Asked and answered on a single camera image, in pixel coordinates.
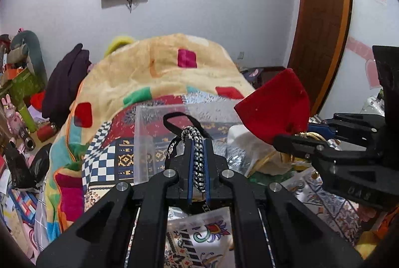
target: transparent plastic container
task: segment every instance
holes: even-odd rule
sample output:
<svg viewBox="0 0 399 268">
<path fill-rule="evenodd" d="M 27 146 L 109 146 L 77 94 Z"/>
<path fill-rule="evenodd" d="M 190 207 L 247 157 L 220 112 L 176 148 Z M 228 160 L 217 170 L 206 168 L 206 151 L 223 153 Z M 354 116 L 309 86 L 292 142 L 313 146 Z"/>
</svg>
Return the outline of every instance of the transparent plastic container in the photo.
<svg viewBox="0 0 399 268">
<path fill-rule="evenodd" d="M 242 124 L 234 110 L 240 100 L 214 101 L 180 105 L 137 106 L 134 126 L 134 183 L 147 182 L 164 170 L 166 150 L 175 135 L 164 127 L 163 116 L 181 111 L 197 119 L 215 140 L 225 141 L 231 126 Z M 169 121 L 180 128 L 191 125 L 185 116 Z M 179 145 L 178 154 L 183 152 Z"/>
</svg>

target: black plastic bag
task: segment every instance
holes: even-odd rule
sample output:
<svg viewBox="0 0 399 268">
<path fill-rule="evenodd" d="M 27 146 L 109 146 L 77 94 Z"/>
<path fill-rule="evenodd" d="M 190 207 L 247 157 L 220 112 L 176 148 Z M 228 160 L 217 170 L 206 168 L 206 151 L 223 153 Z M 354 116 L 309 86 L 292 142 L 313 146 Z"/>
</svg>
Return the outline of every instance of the black plastic bag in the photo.
<svg viewBox="0 0 399 268">
<path fill-rule="evenodd" d="M 35 158 L 33 159 L 30 165 L 30 173 L 35 179 L 36 183 L 39 184 L 43 181 L 46 176 L 49 167 L 50 167 L 50 149 L 52 144 L 48 143 L 45 146 L 42 146 L 41 149 L 37 152 Z"/>
<path fill-rule="evenodd" d="M 7 144 L 4 155 L 11 172 L 11 188 L 36 191 L 36 182 L 26 165 L 25 157 L 19 153 L 13 142 Z"/>
</svg>

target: blanket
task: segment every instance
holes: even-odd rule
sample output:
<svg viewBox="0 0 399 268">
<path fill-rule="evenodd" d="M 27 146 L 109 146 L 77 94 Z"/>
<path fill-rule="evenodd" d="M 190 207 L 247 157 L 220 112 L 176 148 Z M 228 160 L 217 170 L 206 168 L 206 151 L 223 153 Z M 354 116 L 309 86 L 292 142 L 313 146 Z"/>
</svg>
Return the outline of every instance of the blanket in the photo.
<svg viewBox="0 0 399 268">
<path fill-rule="evenodd" d="M 50 241 L 83 213 L 81 160 L 101 124 L 132 104 L 197 90 L 229 98 L 253 92 L 222 46 L 184 34 L 136 41 L 94 66 L 50 150 L 45 187 Z M 91 105 L 91 127 L 75 125 L 75 110 L 83 103 Z"/>
</svg>

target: wooden door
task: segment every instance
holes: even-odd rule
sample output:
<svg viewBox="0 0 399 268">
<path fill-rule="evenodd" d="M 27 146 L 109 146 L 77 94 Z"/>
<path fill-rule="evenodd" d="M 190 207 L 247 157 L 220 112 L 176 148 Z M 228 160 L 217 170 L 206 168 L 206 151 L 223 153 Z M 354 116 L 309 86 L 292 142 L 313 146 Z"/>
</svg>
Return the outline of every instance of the wooden door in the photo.
<svg viewBox="0 0 399 268">
<path fill-rule="evenodd" d="M 338 70 L 349 26 L 350 0 L 301 0 L 288 66 L 308 92 L 312 114 L 324 102 Z"/>
</svg>

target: stuffed rabbit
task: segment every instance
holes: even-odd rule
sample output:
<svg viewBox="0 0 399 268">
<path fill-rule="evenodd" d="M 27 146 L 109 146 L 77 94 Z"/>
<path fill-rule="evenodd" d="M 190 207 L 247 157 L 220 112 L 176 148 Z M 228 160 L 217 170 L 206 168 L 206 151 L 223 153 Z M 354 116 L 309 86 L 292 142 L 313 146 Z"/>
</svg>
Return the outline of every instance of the stuffed rabbit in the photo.
<svg viewBox="0 0 399 268">
<path fill-rule="evenodd" d="M 18 135 L 19 130 L 25 127 L 25 125 L 23 124 L 22 116 L 15 110 L 15 106 L 11 103 L 11 98 L 9 97 L 9 94 L 7 94 L 5 98 L 6 100 L 4 98 L 1 99 L 1 103 L 4 107 L 4 113 L 7 119 L 8 129 L 12 135 Z"/>
</svg>

